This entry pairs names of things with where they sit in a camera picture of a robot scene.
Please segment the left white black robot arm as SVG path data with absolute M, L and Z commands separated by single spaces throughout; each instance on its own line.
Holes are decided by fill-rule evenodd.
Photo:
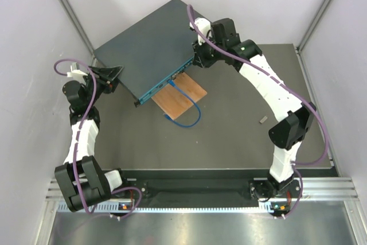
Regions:
M 86 72 L 71 65 L 66 73 L 70 81 L 62 92 L 69 103 L 72 130 L 71 145 L 64 163 L 54 170 L 61 193 L 72 212 L 111 198 L 112 193 L 124 197 L 130 183 L 122 178 L 119 169 L 104 172 L 95 159 L 95 142 L 100 129 L 100 115 L 95 102 L 101 94 L 113 93 L 123 67 L 88 67 Z

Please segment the dark blue network switch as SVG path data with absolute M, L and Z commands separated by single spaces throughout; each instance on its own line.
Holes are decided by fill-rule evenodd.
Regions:
M 94 51 L 106 67 L 122 66 L 119 82 L 140 106 L 193 59 L 197 33 L 189 28 L 187 4 L 170 0 Z

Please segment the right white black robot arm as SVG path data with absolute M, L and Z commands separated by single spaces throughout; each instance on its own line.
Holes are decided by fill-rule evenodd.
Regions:
M 254 41 L 240 39 L 232 19 L 210 22 L 196 18 L 189 28 L 197 33 L 193 65 L 209 68 L 217 61 L 225 61 L 254 86 L 274 114 L 277 124 L 268 132 L 274 153 L 267 188 L 270 196 L 282 196 L 294 179 L 292 163 L 314 114 L 281 87 L 283 81 L 272 70 L 262 50 Z

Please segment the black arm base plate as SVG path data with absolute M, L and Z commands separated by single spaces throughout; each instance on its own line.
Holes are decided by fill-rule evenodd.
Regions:
M 267 169 L 123 170 L 123 186 L 140 189 L 140 207 L 253 207 L 259 199 L 297 199 L 299 181 L 277 184 Z

